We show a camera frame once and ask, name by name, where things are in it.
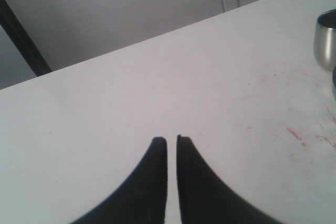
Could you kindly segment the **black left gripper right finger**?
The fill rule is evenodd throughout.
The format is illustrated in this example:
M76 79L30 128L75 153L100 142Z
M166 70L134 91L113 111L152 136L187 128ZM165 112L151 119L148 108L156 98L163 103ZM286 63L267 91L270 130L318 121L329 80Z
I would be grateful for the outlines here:
M279 223L232 191L187 136L177 136L176 178L182 223Z

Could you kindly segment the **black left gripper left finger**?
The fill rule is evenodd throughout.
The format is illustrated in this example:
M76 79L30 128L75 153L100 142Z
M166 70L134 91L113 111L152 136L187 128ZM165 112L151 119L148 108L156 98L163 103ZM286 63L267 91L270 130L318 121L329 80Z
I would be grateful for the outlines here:
M74 223L164 223L167 201L167 143L152 139L127 179Z

